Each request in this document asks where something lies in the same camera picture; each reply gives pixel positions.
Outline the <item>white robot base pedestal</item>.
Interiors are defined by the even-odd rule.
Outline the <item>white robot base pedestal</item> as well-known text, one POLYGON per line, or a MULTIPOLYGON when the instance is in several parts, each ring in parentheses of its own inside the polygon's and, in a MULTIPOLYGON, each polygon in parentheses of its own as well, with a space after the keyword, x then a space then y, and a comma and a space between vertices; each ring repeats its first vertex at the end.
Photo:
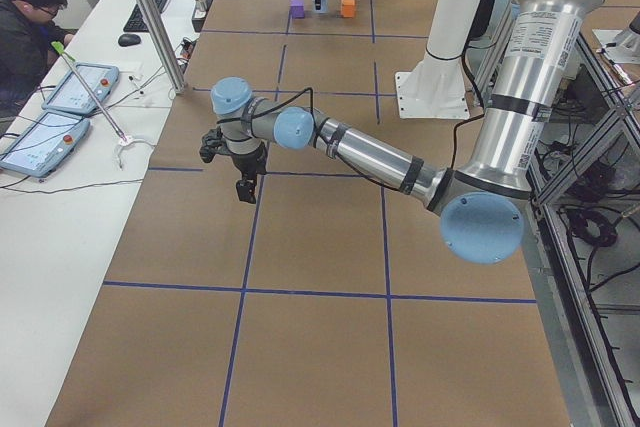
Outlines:
POLYGON ((395 74, 403 119, 469 117, 461 57, 477 0, 438 0, 423 59, 410 72, 395 74))

